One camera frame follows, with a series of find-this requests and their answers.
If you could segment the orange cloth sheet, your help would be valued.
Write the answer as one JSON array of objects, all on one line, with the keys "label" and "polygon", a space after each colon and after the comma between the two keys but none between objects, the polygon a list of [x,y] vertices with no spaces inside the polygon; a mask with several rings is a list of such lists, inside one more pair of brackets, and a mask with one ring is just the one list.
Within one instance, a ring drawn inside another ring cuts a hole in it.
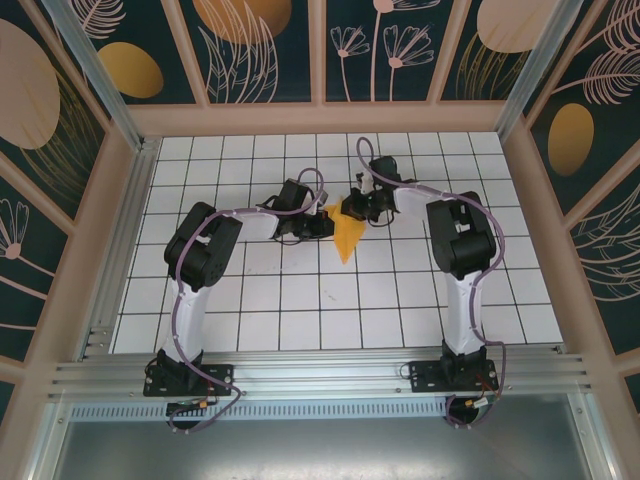
[{"label": "orange cloth sheet", "polygon": [[333,242],[342,264],[346,265],[367,228],[367,222],[343,215],[342,202],[344,199],[344,197],[340,197],[333,204],[337,206],[336,213],[339,215],[339,221],[334,225]]}]

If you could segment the aluminium mounting rail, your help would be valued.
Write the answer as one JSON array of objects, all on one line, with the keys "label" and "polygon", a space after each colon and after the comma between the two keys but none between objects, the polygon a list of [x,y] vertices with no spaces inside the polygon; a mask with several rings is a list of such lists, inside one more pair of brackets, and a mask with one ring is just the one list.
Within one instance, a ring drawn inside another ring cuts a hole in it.
[{"label": "aluminium mounting rail", "polygon": [[[209,353],[211,364],[231,364],[234,383],[247,400],[386,398],[408,396],[406,365],[435,360],[428,348],[261,351]],[[491,348],[506,376],[506,395],[588,392],[595,382],[578,354],[559,353],[550,345]],[[134,401],[143,397],[147,354],[94,355],[82,362],[55,366],[45,392],[66,401]]]}]

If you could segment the aluminium side rail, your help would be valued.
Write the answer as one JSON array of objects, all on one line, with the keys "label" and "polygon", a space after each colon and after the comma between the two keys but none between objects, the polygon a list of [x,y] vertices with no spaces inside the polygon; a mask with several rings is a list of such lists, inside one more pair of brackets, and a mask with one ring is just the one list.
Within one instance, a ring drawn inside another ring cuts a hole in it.
[{"label": "aluminium side rail", "polygon": [[162,139],[146,137],[133,157],[73,359],[110,351]]}]

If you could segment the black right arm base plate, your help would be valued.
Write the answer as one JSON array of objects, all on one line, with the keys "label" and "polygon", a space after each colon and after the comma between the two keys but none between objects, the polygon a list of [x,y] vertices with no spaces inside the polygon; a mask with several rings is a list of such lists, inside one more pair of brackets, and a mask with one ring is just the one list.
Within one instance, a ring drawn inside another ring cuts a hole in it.
[{"label": "black right arm base plate", "polygon": [[409,381],[413,393],[480,392],[484,386],[498,390],[495,363],[486,360],[446,371],[440,361],[412,361]]}]

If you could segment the aluminium frame post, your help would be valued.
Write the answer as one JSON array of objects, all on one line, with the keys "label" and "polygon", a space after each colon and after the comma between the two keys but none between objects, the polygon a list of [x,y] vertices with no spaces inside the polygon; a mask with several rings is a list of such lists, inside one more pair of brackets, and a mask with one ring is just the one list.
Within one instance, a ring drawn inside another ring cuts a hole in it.
[{"label": "aluminium frame post", "polygon": [[96,49],[78,23],[72,7],[66,0],[42,0],[42,3],[75,58],[84,68],[88,80],[93,84],[125,140],[134,151],[139,152],[142,148],[143,137],[122,96],[115,88],[99,59]]},{"label": "aluminium frame post", "polygon": [[507,97],[494,130],[504,145],[561,45],[584,0],[559,0]]}]

